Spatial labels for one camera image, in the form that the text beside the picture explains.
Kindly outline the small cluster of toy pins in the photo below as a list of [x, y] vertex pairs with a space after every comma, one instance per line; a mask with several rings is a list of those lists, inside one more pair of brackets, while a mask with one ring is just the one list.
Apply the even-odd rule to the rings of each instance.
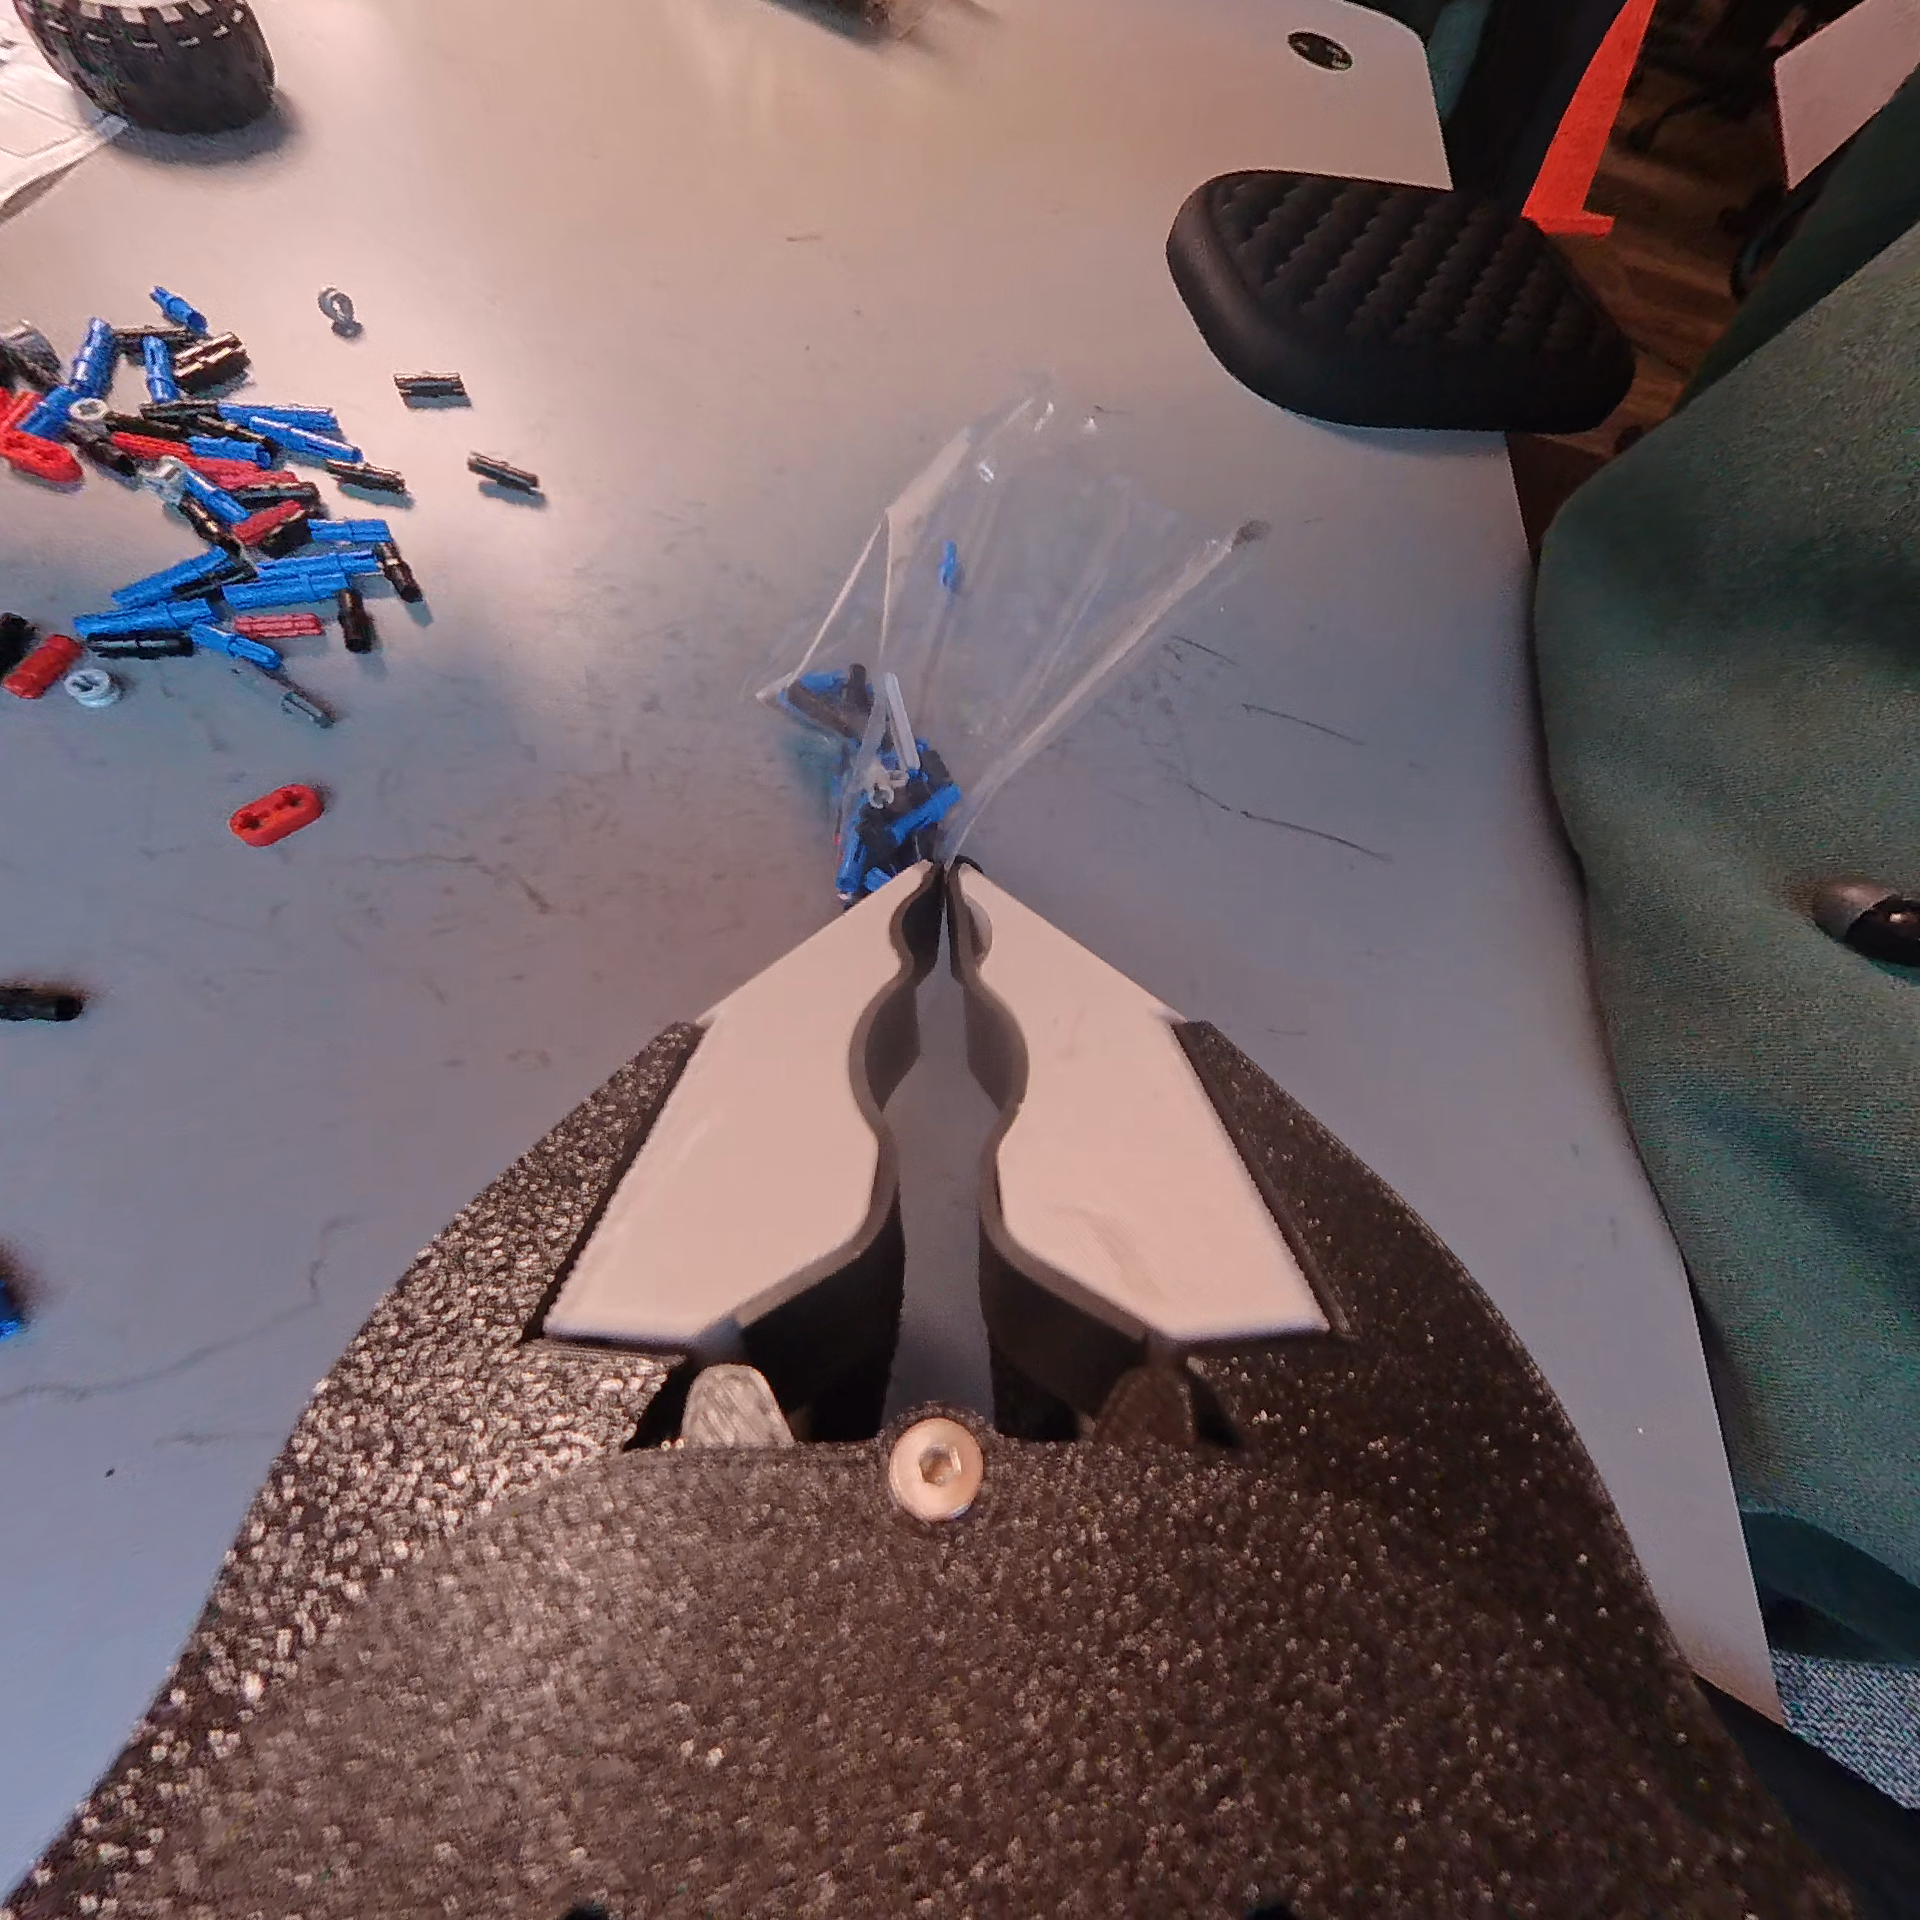
[[803, 660], [758, 700], [828, 747], [831, 890], [861, 906], [935, 858], [962, 800], [946, 757], [914, 723], [898, 651], [887, 638], [892, 536], [877, 527], [831, 598]]

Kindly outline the black toy tyre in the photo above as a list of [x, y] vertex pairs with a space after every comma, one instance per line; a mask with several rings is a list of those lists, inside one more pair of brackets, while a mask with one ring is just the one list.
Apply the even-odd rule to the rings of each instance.
[[131, 128], [220, 135], [275, 107], [271, 51], [249, 3], [14, 3], [52, 69]]

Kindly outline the grey desk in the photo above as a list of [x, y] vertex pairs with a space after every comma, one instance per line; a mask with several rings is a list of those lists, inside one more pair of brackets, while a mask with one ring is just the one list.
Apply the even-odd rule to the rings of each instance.
[[[258, 5], [270, 123], [5, 222], [69, 349], [153, 283], [407, 478], [425, 620], [295, 679], [5, 700], [5, 1888], [124, 1748], [311, 1388], [458, 1208], [831, 917], [751, 703], [949, 434], [1054, 382], [1269, 534], [980, 814], [997, 882], [1220, 1027], [1434, 1224], [1716, 1686], [1780, 1711], [1684, 1267], [1545, 796], [1499, 439], [1367, 436], [1203, 347], [1239, 168], [1446, 178], [1358, 5]], [[243, 804], [314, 784], [275, 848]]]

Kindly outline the red bar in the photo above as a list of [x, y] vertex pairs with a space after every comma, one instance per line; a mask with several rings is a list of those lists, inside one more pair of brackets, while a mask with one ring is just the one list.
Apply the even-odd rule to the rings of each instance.
[[1570, 94], [1523, 207], [1547, 236], [1602, 238], [1613, 226], [1612, 215], [1588, 211], [1588, 194], [1654, 10], [1654, 3], [1621, 3]]

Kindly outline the clear plastic bag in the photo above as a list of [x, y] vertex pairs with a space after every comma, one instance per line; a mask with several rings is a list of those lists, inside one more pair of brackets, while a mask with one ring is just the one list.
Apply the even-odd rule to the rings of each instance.
[[[1115, 416], [1042, 382], [962, 424], [870, 530], [892, 536], [887, 639], [914, 723], [962, 787], [923, 861], [958, 858], [1001, 788], [1182, 604], [1269, 534], [1263, 518], [1209, 530], [1161, 504], [1125, 471], [1123, 450]], [[756, 707], [779, 716], [761, 693], [813, 634], [756, 687]], [[823, 770], [831, 826], [828, 747], [787, 724]]]

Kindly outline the large pile of toy pins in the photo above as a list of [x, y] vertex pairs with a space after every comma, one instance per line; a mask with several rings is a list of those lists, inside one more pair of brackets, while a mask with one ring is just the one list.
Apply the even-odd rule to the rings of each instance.
[[60, 690], [106, 708], [124, 693], [114, 662], [210, 660], [326, 728], [333, 708], [285, 656], [335, 638], [370, 658], [375, 591], [425, 620], [425, 583], [393, 522], [415, 493], [369, 460], [333, 405], [260, 397], [237, 332], [165, 286], [150, 303], [153, 319], [86, 319], [71, 351], [37, 325], [5, 325], [5, 472], [62, 496], [98, 472], [189, 540], [181, 559], [110, 586], [60, 628], [6, 610], [5, 695]]

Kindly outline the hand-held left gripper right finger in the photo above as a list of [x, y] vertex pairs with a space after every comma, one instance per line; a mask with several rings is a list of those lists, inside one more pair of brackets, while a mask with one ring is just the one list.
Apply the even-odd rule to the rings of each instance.
[[997, 1123], [986, 1223], [1073, 1307], [1170, 1347], [1331, 1320], [1164, 998], [978, 867], [949, 870], [967, 1063]]

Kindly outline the white sticker sheet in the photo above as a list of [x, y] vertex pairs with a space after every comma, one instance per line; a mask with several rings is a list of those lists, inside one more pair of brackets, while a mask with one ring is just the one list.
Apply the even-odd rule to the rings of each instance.
[[2, 69], [2, 215], [39, 182], [51, 181], [110, 135], [83, 95], [55, 70], [11, 62]]

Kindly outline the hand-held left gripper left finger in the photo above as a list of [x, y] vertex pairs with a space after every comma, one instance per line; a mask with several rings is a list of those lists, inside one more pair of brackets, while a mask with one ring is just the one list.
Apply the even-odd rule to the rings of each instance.
[[549, 1335], [743, 1355], [881, 1240], [883, 1106], [918, 1058], [943, 875], [908, 870], [745, 981], [698, 1037], [566, 1263]]

